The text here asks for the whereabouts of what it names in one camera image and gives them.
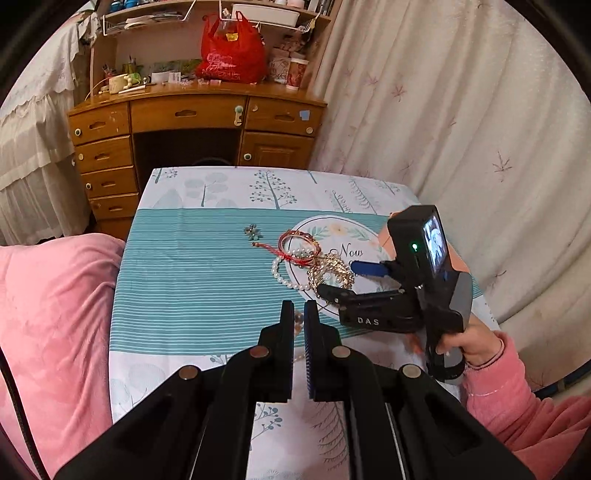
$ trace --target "pink blanket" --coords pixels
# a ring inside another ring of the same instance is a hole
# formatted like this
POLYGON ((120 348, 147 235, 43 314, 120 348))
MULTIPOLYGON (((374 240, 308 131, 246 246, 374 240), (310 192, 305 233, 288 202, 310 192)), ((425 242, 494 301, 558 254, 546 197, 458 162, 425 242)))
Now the pink blanket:
MULTIPOLYGON (((0 247, 0 345, 52 477, 112 424, 109 327, 124 246, 90 233, 0 247)), ((37 473, 1 376, 0 424, 37 473)))

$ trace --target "teal striped tablecloth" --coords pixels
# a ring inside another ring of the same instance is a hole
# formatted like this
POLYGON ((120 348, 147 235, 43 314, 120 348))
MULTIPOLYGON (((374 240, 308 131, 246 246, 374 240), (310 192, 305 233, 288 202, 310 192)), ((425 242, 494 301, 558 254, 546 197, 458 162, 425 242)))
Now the teal striped tablecloth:
MULTIPOLYGON (((304 299, 271 275, 273 256, 244 235, 255 223, 275 244, 285 230, 326 212, 263 209, 138 210, 117 279, 110 350, 160 355, 235 353, 304 299)), ((379 232, 387 217, 339 213, 379 232)), ((342 327, 343 337, 366 333, 342 327)))

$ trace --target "black cable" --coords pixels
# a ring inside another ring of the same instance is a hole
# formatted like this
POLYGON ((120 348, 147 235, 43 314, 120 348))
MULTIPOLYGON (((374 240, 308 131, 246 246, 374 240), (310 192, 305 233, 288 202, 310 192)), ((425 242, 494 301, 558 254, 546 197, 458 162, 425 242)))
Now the black cable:
POLYGON ((37 446, 35 445, 35 440, 33 439, 33 434, 31 433, 31 428, 29 427, 29 422, 27 422, 27 416, 25 415, 25 409, 22 406, 21 396, 18 394, 17 383, 14 381, 14 377, 12 376, 12 372, 8 366, 8 361, 6 360, 1 347, 0 371, 2 371, 2 376, 4 377, 4 381, 8 387, 8 393, 10 393, 12 405, 14 406, 14 411, 17 414, 18 424, 21 426, 22 436, 25 439, 27 450, 29 450, 31 459, 33 459, 33 464, 39 473, 39 477, 41 480, 51 480, 47 470, 45 470, 45 466, 43 465, 43 461, 39 455, 39 450, 37 450, 37 446))

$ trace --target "paper cup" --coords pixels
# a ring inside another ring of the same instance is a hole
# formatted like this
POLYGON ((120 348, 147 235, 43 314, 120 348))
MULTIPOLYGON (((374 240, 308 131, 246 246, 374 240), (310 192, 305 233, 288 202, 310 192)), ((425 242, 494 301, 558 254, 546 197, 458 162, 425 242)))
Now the paper cup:
POLYGON ((291 59, 290 70, 287 73, 287 89, 298 90, 301 85, 301 81, 304 78, 308 60, 291 59))

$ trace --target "red plastic bag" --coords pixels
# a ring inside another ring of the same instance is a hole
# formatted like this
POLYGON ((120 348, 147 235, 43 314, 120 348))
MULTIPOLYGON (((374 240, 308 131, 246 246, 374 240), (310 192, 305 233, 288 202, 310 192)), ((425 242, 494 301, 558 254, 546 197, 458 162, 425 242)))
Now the red plastic bag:
POLYGON ((209 17, 206 17, 201 41, 203 61, 195 69, 198 77, 256 83, 267 74, 265 47, 259 32, 241 12, 236 16, 238 40, 235 41, 228 41, 225 35, 216 35, 219 18, 210 28, 209 17))

